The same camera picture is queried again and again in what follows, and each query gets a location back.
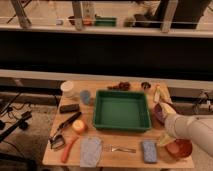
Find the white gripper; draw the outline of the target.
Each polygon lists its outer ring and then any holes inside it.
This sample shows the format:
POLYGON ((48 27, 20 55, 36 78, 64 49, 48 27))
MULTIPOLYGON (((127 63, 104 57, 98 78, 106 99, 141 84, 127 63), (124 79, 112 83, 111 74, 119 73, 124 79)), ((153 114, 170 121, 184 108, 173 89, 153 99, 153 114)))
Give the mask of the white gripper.
POLYGON ((165 119, 165 130, 167 133, 162 133, 157 141, 157 145, 163 147, 173 142, 174 138, 182 138, 179 130, 181 116, 175 114, 176 111, 168 103, 161 103, 160 106, 164 115, 170 114, 165 119))

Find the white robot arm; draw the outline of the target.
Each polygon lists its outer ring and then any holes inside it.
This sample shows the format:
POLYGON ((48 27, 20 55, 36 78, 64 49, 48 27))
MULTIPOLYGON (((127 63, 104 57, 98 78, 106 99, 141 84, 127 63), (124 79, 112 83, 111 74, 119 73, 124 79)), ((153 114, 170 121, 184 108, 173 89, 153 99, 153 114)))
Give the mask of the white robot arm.
POLYGON ((178 139, 191 140, 213 157, 213 116, 179 114, 170 103, 159 102, 154 117, 164 126, 158 146, 166 146, 178 139))

